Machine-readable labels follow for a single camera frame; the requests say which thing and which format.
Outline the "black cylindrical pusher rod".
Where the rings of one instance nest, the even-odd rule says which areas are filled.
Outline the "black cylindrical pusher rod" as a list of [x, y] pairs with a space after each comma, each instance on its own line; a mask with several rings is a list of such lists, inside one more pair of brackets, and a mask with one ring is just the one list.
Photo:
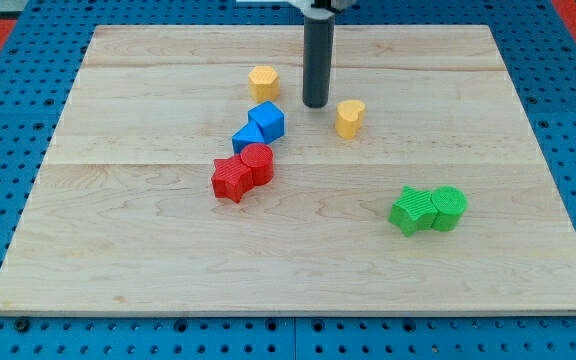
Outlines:
[[309, 108], [328, 103], [335, 17], [304, 18], [302, 101]]

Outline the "white rod mount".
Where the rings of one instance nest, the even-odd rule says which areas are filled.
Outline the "white rod mount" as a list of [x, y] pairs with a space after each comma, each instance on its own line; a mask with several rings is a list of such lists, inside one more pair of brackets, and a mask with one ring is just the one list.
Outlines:
[[352, 7], [357, 0], [287, 0], [287, 2], [307, 18], [329, 19]]

